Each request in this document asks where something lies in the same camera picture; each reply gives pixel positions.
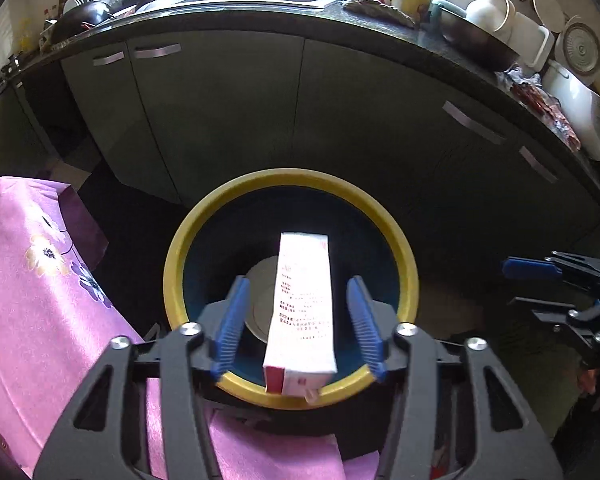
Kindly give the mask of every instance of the black countertop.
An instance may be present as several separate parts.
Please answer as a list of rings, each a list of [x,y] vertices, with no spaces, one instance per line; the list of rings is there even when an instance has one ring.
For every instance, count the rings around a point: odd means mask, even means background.
[[[500,89],[494,73],[467,59],[437,34],[353,14],[343,10],[340,3],[320,11],[233,4],[171,7],[135,14],[75,36],[64,48],[34,59],[18,76],[98,46],[188,30],[254,30],[302,36],[383,57],[425,73],[464,92],[531,135],[600,204],[600,172],[583,152],[572,153],[531,111]]]

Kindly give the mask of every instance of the metal screw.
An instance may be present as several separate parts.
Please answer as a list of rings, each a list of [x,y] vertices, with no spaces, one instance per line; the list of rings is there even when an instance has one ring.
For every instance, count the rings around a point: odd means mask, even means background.
[[[418,333],[418,327],[412,323],[400,323],[395,331],[398,335],[408,337],[410,335],[416,335]]]
[[[481,337],[472,337],[467,340],[466,345],[471,349],[479,352],[480,350],[484,350],[487,348],[487,342]]]
[[[202,327],[198,323],[189,321],[180,327],[180,333],[182,335],[196,335],[200,333]]]
[[[128,347],[131,344],[129,338],[123,335],[119,335],[111,340],[111,348],[115,348],[116,350],[122,350],[123,348]]]

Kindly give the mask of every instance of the pink tablecloth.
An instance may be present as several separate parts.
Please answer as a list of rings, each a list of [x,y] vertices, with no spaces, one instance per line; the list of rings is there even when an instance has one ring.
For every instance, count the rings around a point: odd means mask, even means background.
[[[106,245],[68,184],[0,178],[0,432],[29,475],[109,340],[122,334],[142,341],[77,250],[84,247],[94,265]],[[155,456],[154,411],[148,423]]]
[[[110,339],[141,337],[89,268],[107,241],[68,184],[0,178],[0,433],[32,475],[65,405]],[[152,473],[166,478],[157,380],[148,390]],[[224,415],[210,432],[225,480],[365,480],[378,454],[342,463],[333,436],[267,435]]]

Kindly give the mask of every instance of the white box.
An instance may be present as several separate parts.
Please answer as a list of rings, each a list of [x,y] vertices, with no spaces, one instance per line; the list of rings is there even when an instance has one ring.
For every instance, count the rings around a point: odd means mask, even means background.
[[[265,353],[267,391],[314,398],[336,373],[328,238],[282,233]]]

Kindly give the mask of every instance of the yellow bowl rim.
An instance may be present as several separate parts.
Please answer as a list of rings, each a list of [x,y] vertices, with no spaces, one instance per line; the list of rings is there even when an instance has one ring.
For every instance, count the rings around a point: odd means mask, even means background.
[[[171,329],[189,321],[182,292],[182,278],[187,253],[197,232],[231,200],[251,191],[274,186],[302,186],[322,190],[346,200],[362,211],[386,239],[397,264],[400,283],[397,320],[415,320],[419,293],[418,269],[406,236],[389,212],[371,195],[346,180],[319,171],[276,168],[248,173],[222,184],[198,202],[180,224],[169,247],[162,280],[164,305]],[[315,404],[308,404],[297,397],[268,394],[263,386],[251,383],[232,372],[225,373],[218,386],[232,396],[258,406],[279,410],[307,410],[347,399],[373,381],[368,367],[363,365],[347,377],[322,388]]]

